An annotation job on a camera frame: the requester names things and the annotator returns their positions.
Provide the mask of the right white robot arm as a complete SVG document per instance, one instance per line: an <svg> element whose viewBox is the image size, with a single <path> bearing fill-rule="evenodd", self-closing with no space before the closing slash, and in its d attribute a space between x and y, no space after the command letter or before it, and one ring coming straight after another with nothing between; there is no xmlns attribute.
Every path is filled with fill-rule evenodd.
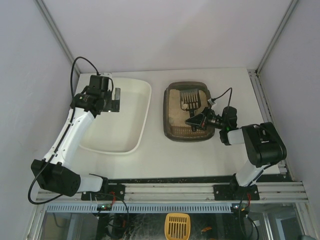
<svg viewBox="0 0 320 240"><path fill-rule="evenodd" d="M185 120L193 131L218 129L220 141L226 146L245 146L247 161L230 181L235 190L255 184L265 170L287 157L285 144L272 122L237 127L237 120L237 109L231 106L225 107L222 115L206 107Z"/></svg>

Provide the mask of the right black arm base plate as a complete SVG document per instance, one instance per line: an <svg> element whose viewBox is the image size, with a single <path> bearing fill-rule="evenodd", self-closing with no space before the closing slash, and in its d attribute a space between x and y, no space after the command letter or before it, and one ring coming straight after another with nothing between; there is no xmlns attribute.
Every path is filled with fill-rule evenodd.
<svg viewBox="0 0 320 240"><path fill-rule="evenodd" d="M255 184L236 188L232 188L229 184L215 184L213 185L213 193L216 201L249 200L249 197L253 201L260 200L258 187Z"/></svg>

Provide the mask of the black litter scoop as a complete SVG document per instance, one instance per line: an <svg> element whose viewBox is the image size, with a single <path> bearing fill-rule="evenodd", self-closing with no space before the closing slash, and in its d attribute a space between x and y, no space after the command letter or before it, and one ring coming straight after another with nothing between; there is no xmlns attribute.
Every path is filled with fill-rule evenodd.
<svg viewBox="0 0 320 240"><path fill-rule="evenodd" d="M189 118L195 116L197 109L201 107L201 99L198 88L185 89L179 91L180 106L181 104L189 104L189 109L184 110L188 112Z"/></svg>

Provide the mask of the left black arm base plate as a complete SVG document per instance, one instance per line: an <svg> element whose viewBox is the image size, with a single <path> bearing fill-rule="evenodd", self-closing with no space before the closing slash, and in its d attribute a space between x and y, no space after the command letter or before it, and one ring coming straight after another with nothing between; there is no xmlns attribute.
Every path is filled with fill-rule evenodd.
<svg viewBox="0 0 320 240"><path fill-rule="evenodd" d="M126 186L124 184L109 184L99 192L84 192L81 194L82 201L120 201L124 200Z"/></svg>

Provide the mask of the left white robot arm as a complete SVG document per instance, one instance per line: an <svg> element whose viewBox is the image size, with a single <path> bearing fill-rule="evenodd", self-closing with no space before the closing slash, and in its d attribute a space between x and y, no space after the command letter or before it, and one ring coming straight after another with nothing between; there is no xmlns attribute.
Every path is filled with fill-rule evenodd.
<svg viewBox="0 0 320 240"><path fill-rule="evenodd" d="M107 178L72 170L76 150L87 129L102 112L120 111L121 90L108 75L91 75L89 84L73 96L67 120L51 149L31 164L33 184L59 196L100 192Z"/></svg>

